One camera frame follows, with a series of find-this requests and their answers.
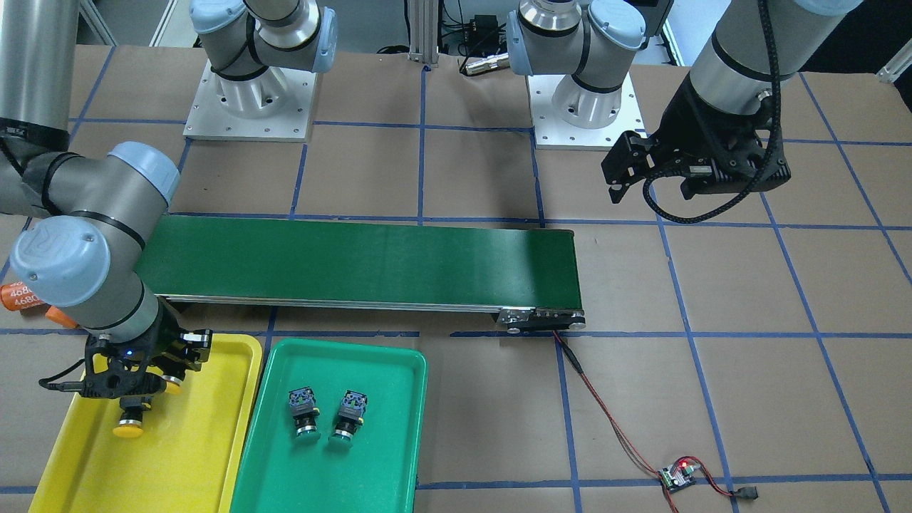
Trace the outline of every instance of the green conveyor belt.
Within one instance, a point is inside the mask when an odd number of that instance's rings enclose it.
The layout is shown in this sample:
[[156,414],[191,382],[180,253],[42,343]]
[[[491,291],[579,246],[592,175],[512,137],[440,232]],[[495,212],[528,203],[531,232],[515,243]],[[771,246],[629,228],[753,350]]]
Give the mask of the green conveyor belt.
[[165,298],[581,309],[573,232],[165,215],[137,272]]

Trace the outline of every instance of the electrical connector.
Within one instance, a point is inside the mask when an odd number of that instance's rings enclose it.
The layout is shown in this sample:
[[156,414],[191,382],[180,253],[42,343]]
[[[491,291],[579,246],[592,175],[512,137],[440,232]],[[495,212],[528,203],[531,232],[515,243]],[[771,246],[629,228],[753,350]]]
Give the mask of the electrical connector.
[[682,461],[674,465],[666,466],[659,470],[658,474],[662,481],[662,486],[664,486],[669,493],[673,494],[682,488],[695,484],[697,478],[694,476],[694,473],[699,469],[700,465]]
[[737,498],[743,498],[745,500],[756,500],[760,495],[757,494],[757,487],[743,487],[738,488],[732,495]]

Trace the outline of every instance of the black tape band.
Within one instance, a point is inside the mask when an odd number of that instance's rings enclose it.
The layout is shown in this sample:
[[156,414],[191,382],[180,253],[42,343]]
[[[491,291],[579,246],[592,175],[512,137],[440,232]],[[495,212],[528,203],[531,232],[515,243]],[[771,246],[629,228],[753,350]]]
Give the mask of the black tape band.
[[579,24],[577,23],[576,25],[571,26],[570,28],[565,28],[564,30],[545,30],[545,29],[541,28],[540,26],[532,25],[531,23],[529,23],[529,20],[525,19],[522,16],[519,16],[519,22],[524,27],[528,28],[529,32],[532,32],[533,34],[536,34],[536,35],[542,36],[542,37],[569,36],[569,35],[573,34],[574,32],[576,32],[576,29],[579,27]]
[[[754,80],[757,80],[760,82],[771,82],[772,83],[772,75],[767,75],[766,73],[762,73],[760,71],[750,69],[750,68],[744,66],[742,63],[735,60],[732,56],[730,56],[729,53],[725,51],[725,48],[723,48],[722,45],[719,43],[719,40],[716,38],[715,31],[712,32],[712,37],[710,37],[710,41],[712,42],[712,49],[716,51],[716,55],[719,56],[719,59],[722,61],[722,64],[724,64],[725,66],[728,66],[729,68],[736,71],[739,75],[743,75],[743,76],[747,77],[748,79],[754,79]],[[790,79],[792,77],[792,75],[794,75],[794,73],[789,73],[788,75],[782,75],[782,76],[780,76],[780,80],[785,81],[787,79]]]
[[87,217],[88,219],[95,219],[96,221],[99,221],[106,225],[111,225],[111,226],[117,228],[118,230],[120,230],[121,232],[130,236],[131,239],[135,240],[136,243],[140,245],[140,251],[146,248],[146,241],[142,238],[142,236],[140,234],[138,234],[136,232],[136,230],[134,230],[133,228],[130,228],[127,225],[124,225],[123,223],[121,223],[117,219],[114,219],[113,217],[108,217],[104,214],[99,214],[98,212],[91,212],[89,210],[78,210],[76,212],[70,212],[69,214],[74,217]]
[[292,17],[294,17],[294,16],[295,16],[295,13],[297,13],[297,11],[301,8],[301,4],[302,4],[303,2],[306,2],[306,0],[301,0],[301,2],[298,2],[297,5],[295,5],[295,8],[292,9],[292,11],[291,11],[290,13],[288,13],[288,16],[285,16],[285,17],[280,18],[280,19],[267,19],[267,18],[265,18],[265,17],[263,17],[263,16],[258,15],[258,14],[256,13],[256,11],[254,11],[254,10],[250,7],[250,4],[247,3],[247,0],[244,0],[244,6],[247,7],[247,10],[250,11],[251,14],[253,14],[254,16],[256,16],[257,18],[260,19],[260,23],[263,23],[263,22],[265,21],[266,24],[269,25],[269,26],[279,26],[279,27],[281,27],[281,26],[288,26],[288,25],[290,25],[290,24],[288,24],[288,23],[283,23],[283,22],[285,22],[285,21],[287,21],[288,19],[291,19]]
[[142,280],[140,280],[140,285],[142,286],[142,291],[140,293],[140,301],[138,303],[136,303],[136,306],[133,307],[133,310],[131,310],[130,313],[123,316],[123,319],[115,322],[114,324],[109,324],[108,326],[102,326],[100,328],[88,328],[88,329],[94,330],[94,331],[110,330],[111,328],[114,328],[115,326],[119,326],[119,325],[123,324],[124,322],[127,322],[128,319],[133,317],[133,315],[136,312],[140,311],[140,307],[142,306],[142,300],[146,297],[146,284],[142,283]]
[[256,53],[256,43],[254,42],[254,34],[256,34],[256,18],[253,16],[247,17],[247,51],[250,52],[250,58],[254,60],[256,64],[265,66],[263,61],[260,60],[260,56]]
[[227,75],[225,73],[219,73],[218,71],[216,71],[215,74],[225,80],[230,80],[231,82],[245,82],[247,80],[253,80],[260,75],[263,75],[268,70],[268,66],[263,66],[262,68],[259,68],[252,73],[247,73],[246,75]]
[[266,43],[266,45],[268,45],[273,50],[278,50],[280,52],[296,52],[297,50],[300,50],[301,48],[306,47],[307,45],[313,43],[314,40],[316,39],[316,37],[320,35],[320,28],[322,26],[323,26],[323,17],[320,16],[316,21],[316,27],[314,28],[314,33],[311,34],[310,37],[305,39],[300,45],[297,45],[296,47],[291,47],[291,48],[274,47],[269,44],[269,41],[266,41],[262,37],[260,37],[260,39],[262,39],[263,42]]
[[52,152],[65,152],[69,147],[67,131],[27,121],[0,118],[0,134],[24,139]]
[[586,68],[586,62],[589,61],[589,46],[592,44],[592,27],[586,19],[589,13],[589,6],[583,7],[583,55],[579,58],[579,66],[571,75],[579,75]]
[[45,207],[51,215],[61,215],[63,212],[51,201],[51,180],[54,179],[54,173],[60,169],[60,166],[64,162],[75,159],[83,158],[81,155],[75,153],[60,153],[51,163],[47,166],[47,172],[45,173],[45,181],[41,184],[41,206]]
[[613,88],[597,88],[596,86],[591,86],[589,84],[586,84],[583,80],[581,80],[576,75],[571,75],[570,78],[573,79],[573,82],[577,86],[579,86],[587,91],[597,92],[599,94],[607,94],[609,92],[615,92],[616,90],[621,89],[621,86],[624,85],[623,83],[621,83],[621,84],[617,84]]

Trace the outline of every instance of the black cable sleeve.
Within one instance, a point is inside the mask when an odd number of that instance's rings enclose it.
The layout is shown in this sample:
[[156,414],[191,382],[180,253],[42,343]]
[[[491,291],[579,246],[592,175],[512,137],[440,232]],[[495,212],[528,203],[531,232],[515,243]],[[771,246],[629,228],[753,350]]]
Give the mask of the black cable sleeve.
[[579,75],[586,69],[586,63],[589,61],[589,48],[592,44],[592,27],[589,26],[589,6],[583,7],[583,55],[579,58],[579,66],[576,67],[576,71],[571,73],[571,76]]
[[776,148],[779,143],[782,131],[782,78],[779,75],[779,56],[776,53],[776,41],[772,33],[772,21],[770,19],[770,6],[768,0],[757,0],[757,7],[760,9],[760,23],[763,29],[763,37],[766,42],[766,53],[770,60],[770,75],[772,77],[772,122],[770,123],[770,139],[766,144],[766,152],[763,154],[760,165],[757,166],[757,172],[754,173],[751,180],[744,186],[744,189],[742,189],[740,193],[722,206],[719,206],[706,214],[697,215],[696,217],[679,217],[677,215],[669,214],[658,206],[656,200],[652,198],[652,194],[649,192],[649,186],[658,178],[680,176],[680,172],[665,171],[648,177],[646,181],[643,182],[643,199],[646,200],[646,204],[649,205],[649,208],[651,208],[653,212],[674,223],[693,225],[722,214],[740,203],[741,200],[746,198],[748,194],[753,191],[753,188],[757,186],[757,183],[760,182],[763,173],[770,165],[773,149]]
[[75,371],[76,368],[79,365],[82,365],[82,363],[85,361],[86,361],[85,358],[80,358],[79,361],[70,365],[69,368],[67,368],[65,371],[54,374],[53,376],[51,376],[49,378],[44,378],[44,379],[38,380],[38,386],[40,386],[41,388],[46,389],[46,390],[58,390],[58,388],[54,386],[58,383],[52,383],[52,381],[59,380],[60,378],[66,376],[67,374]]
[[0,150],[3,151],[6,161],[9,162],[9,165],[13,166],[13,169],[19,173],[19,176],[26,174],[26,168],[16,159],[16,156],[13,155],[13,151],[9,149],[9,146],[6,145],[6,140],[3,138],[0,138]]

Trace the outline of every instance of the brown paper floor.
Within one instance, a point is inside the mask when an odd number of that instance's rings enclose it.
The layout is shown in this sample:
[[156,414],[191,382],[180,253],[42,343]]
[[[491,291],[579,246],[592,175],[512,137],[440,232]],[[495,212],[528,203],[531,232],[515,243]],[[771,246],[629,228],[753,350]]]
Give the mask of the brown paper floor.
[[[576,231],[585,331],[569,343],[654,466],[702,458],[688,511],[912,511],[912,114],[873,76],[804,74],[784,88],[793,180],[697,226],[662,222],[638,191],[610,204],[601,152],[536,150],[523,79],[467,79],[441,56],[342,54],[307,146],[189,142],[205,55],[80,47],[71,149],[124,140],[179,164],[171,211]],[[634,67],[647,128],[686,69]],[[658,183],[666,208],[697,214]],[[22,217],[0,217],[5,261]],[[4,264],[0,279],[14,280]],[[663,511],[546,336],[484,315],[194,306],[187,328],[410,347],[430,363],[418,512]],[[69,397],[36,380],[83,336],[41,312],[0,313],[0,511],[25,511]]]

